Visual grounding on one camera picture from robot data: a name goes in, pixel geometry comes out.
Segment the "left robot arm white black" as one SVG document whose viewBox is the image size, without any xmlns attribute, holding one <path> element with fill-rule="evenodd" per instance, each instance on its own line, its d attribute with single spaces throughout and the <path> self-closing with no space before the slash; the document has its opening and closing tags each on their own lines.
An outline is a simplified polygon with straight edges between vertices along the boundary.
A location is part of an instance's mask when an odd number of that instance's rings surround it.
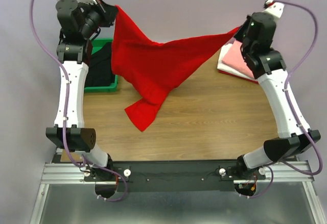
<svg viewBox="0 0 327 224">
<path fill-rule="evenodd" d="M 46 137 L 67 154 L 75 152 L 87 165 L 87 173 L 102 180 L 118 179 L 113 161 L 96 143 L 96 131 L 84 126 L 84 85 L 92 53 L 91 36 L 100 27 L 113 25 L 118 9 L 102 0 L 82 3 L 59 0 L 57 18 L 61 25 L 56 60 L 59 62 L 61 85 L 57 115 Z"/>
</svg>

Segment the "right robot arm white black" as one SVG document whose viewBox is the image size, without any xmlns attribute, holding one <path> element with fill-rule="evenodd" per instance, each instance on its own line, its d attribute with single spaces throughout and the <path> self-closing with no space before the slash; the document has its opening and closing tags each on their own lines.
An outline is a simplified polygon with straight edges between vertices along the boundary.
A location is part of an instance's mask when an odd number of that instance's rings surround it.
<svg viewBox="0 0 327 224">
<path fill-rule="evenodd" d="M 264 90 L 277 125 L 278 137 L 237 158 L 240 175 L 261 166 L 296 156 L 315 147 L 321 135 L 302 117 L 288 83 L 286 64 L 280 52 L 271 48 L 276 22 L 271 14 L 256 12 L 235 34 L 242 43 L 241 55 Z"/>
</svg>

